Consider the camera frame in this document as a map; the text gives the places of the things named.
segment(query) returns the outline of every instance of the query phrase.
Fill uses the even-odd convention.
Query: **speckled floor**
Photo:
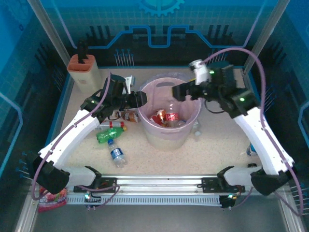
[[[180,72],[193,77],[188,68],[115,69],[111,72],[123,77],[135,76],[137,80],[133,90],[138,90],[142,83],[159,73]],[[101,70],[101,73],[103,77],[107,76],[107,70]],[[238,86],[243,87],[240,71],[235,70],[235,75]],[[70,123],[87,97],[74,85],[62,128]],[[216,102],[209,102],[208,107],[219,110]],[[246,167],[248,163],[260,163],[258,157],[246,155],[250,142],[227,113],[214,115],[203,107],[198,119],[202,126],[199,140],[195,141],[190,135],[184,145],[173,152],[152,148],[141,123],[125,122],[128,130],[117,139],[128,160],[128,165],[122,169],[116,168],[107,144],[99,145],[97,132],[93,131],[71,155],[67,166],[90,165],[106,174],[216,174],[229,165]]]

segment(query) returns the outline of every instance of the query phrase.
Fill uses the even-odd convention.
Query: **metal pole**
[[[48,35],[49,39],[53,43],[56,51],[58,52],[60,58],[62,59],[65,66],[69,64],[70,56],[61,41],[60,36],[58,35],[52,21],[48,17],[47,12],[45,11],[42,3],[40,0],[28,0],[31,8],[33,9],[36,17],[40,21],[42,27],[44,28],[46,34]]]
[[[290,0],[279,0],[273,11],[271,12],[268,21],[266,22],[265,26],[263,27],[259,38],[257,39],[252,52],[255,53],[257,56],[261,53],[263,47],[265,46],[267,40],[271,36],[276,24],[278,23],[279,19],[281,18],[283,12],[285,11],[286,6]],[[250,69],[254,64],[254,59],[252,57],[248,57],[246,63],[244,65],[244,72],[248,74]]]

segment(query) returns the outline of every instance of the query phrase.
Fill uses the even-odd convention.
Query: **plastic bucket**
[[[147,94],[147,103],[138,109],[149,143],[157,149],[171,151],[180,148],[188,137],[201,110],[201,100],[180,102],[179,118],[186,124],[177,128],[164,128],[149,120],[157,109],[165,109],[167,101],[173,99],[171,87],[189,81],[183,73],[165,73],[151,78],[140,87]]]

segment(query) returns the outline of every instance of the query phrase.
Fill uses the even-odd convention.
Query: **bottle label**
[[[178,120],[178,113],[166,114],[166,120],[167,120],[167,121]]]
[[[112,159],[116,158],[117,156],[123,155],[123,152],[120,148],[116,148],[111,151]]]

